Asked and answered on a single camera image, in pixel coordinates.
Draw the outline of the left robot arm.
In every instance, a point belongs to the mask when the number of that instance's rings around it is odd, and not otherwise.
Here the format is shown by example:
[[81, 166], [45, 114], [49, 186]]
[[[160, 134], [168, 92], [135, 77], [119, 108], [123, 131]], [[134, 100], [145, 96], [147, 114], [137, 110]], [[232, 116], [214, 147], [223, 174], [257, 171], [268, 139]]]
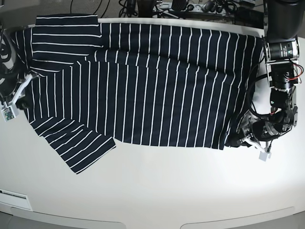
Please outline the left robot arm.
[[[254, 146], [270, 153], [272, 141], [289, 133], [297, 124], [296, 85], [301, 82], [304, 68], [298, 63], [301, 28], [305, 2], [303, 0], [265, 0], [263, 60], [266, 74], [256, 77], [247, 88], [248, 111], [234, 134], [228, 136], [227, 147]], [[267, 79], [271, 89], [267, 114], [254, 109], [255, 84]]]

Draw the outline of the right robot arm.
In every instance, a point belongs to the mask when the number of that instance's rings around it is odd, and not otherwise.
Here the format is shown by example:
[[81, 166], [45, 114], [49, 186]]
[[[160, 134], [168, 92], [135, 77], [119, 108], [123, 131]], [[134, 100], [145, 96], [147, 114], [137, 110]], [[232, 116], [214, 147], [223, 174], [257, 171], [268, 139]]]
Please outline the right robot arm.
[[38, 75], [26, 70], [25, 64], [21, 62], [17, 49], [13, 45], [9, 33], [0, 24], [0, 104], [12, 103], [17, 91], [26, 82], [26, 76], [32, 75], [35, 79]]

